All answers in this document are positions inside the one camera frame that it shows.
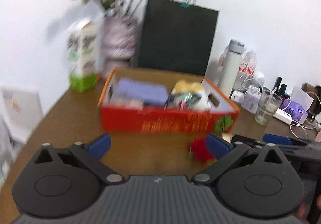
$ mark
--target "white round device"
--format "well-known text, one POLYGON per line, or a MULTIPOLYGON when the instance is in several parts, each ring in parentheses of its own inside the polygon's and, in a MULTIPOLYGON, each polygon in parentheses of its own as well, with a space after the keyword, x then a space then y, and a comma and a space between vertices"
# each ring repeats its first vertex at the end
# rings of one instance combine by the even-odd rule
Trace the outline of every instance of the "white round device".
POLYGON ((262 72, 259 72, 259 71, 255 71, 254 72, 253 79, 257 80, 261 85, 263 85, 264 82, 265 82, 264 74, 262 72))

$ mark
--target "red box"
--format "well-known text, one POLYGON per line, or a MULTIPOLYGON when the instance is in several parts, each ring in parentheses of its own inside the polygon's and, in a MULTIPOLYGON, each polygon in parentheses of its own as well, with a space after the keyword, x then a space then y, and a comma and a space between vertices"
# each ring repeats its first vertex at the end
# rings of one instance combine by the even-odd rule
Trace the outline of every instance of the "red box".
POLYGON ((98 106, 104 130, 134 132, 229 132, 239 114, 239 108, 230 101, 209 79, 199 76, 170 71, 139 68, 114 69, 107 79, 98 106), (108 104, 112 88, 122 77, 137 81, 159 83, 171 89, 179 80, 199 82, 208 94, 214 96, 218 105, 214 111, 165 110, 163 107, 147 107, 142 110, 119 108, 108 104))

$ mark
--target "white tumbler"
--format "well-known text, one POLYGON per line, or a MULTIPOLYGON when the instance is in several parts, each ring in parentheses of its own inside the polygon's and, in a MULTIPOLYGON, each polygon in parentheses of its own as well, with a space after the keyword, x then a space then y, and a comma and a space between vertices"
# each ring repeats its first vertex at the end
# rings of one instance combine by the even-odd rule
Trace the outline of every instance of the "white tumbler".
POLYGON ((224 60, 222 74, 219 78, 217 87, 225 94, 230 97, 233 85, 240 67, 242 55, 244 52, 244 44, 231 39, 229 43, 229 50, 224 60))

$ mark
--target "purple tissue pack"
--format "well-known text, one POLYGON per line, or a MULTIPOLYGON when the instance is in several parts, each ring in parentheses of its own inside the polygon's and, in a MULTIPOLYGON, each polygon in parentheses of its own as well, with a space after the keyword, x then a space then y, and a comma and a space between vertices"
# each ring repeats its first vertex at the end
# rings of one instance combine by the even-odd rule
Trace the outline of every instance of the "purple tissue pack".
POLYGON ((299 122, 304 114, 308 114, 301 105, 290 99, 285 99, 281 104, 280 109, 291 115, 292 120, 296 122, 299 122))
POLYGON ((121 78, 116 94, 141 100, 144 104, 164 106, 168 99, 167 88, 156 83, 147 83, 121 78))

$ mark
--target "milk carton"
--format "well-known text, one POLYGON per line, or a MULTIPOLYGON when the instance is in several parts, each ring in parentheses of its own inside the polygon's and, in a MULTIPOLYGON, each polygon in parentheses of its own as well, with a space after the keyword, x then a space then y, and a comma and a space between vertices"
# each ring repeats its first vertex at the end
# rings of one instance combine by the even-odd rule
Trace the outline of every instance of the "milk carton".
POLYGON ((68 60, 70 88, 83 92, 97 83, 97 26, 85 18, 69 29, 68 60))

